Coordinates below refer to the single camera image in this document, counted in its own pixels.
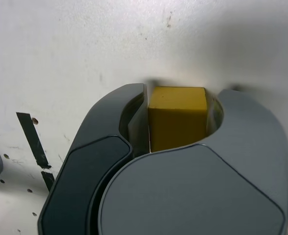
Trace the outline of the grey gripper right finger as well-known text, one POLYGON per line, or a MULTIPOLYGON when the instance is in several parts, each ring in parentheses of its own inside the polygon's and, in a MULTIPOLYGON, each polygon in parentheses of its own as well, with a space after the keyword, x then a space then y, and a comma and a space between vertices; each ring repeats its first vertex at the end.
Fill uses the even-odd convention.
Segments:
POLYGON ((207 138, 138 157, 110 180, 101 235, 284 235, 288 140, 245 93, 218 95, 223 120, 207 138))

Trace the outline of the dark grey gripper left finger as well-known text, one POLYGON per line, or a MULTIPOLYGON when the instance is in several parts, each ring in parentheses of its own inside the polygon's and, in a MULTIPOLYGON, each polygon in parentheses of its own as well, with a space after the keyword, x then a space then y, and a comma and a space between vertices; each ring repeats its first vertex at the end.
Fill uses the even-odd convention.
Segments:
POLYGON ((110 179, 148 153, 147 87, 127 84, 101 98, 85 116, 43 206, 38 233, 98 234, 98 209, 110 179))

